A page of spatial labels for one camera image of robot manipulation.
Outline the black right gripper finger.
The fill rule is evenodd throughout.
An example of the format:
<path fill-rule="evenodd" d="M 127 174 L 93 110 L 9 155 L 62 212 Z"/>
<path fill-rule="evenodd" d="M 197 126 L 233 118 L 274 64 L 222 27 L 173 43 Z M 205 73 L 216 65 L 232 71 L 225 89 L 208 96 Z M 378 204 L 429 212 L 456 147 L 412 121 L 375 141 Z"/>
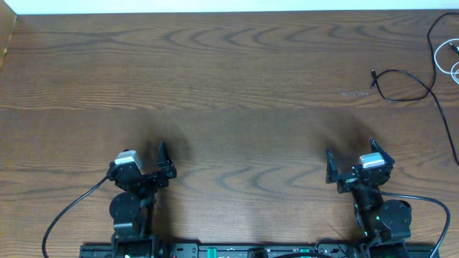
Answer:
<path fill-rule="evenodd" d="M 339 180 L 339 171 L 331 149 L 326 149 L 326 183 L 336 183 Z"/>
<path fill-rule="evenodd" d="M 381 153 L 381 155 L 386 161 L 384 165 L 388 165 L 388 166 L 394 165 L 394 159 L 376 142 L 374 138 L 370 138 L 369 143 L 370 143 L 372 153 L 376 153 L 376 152 Z"/>

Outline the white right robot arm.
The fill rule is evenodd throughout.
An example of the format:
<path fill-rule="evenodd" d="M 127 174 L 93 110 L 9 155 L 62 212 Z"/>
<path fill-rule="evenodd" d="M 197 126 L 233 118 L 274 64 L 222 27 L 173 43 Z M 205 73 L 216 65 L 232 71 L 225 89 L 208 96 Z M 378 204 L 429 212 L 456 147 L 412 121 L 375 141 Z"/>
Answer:
<path fill-rule="evenodd" d="M 370 139 L 371 153 L 359 157 L 348 173 L 339 173 L 330 149 L 326 151 L 326 183 L 335 183 L 340 194 L 354 199 L 356 222 L 365 237 L 353 257 L 408 257 L 405 240 L 411 237 L 412 208 L 403 200 L 384 200 L 379 187 L 390 179 L 394 159 Z"/>

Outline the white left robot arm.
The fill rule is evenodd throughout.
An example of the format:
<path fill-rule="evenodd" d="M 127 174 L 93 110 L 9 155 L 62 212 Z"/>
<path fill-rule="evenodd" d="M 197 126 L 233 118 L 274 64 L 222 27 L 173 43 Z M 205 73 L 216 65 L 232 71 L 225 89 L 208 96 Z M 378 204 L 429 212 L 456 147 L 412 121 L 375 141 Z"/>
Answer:
<path fill-rule="evenodd" d="M 158 171 L 144 174 L 134 150 L 124 150 L 109 164 L 108 180 L 123 191 L 109 207 L 114 229 L 112 258 L 164 258 L 171 254 L 170 245 L 152 232 L 156 193 L 177 176 L 163 141 L 158 147 L 156 165 Z"/>

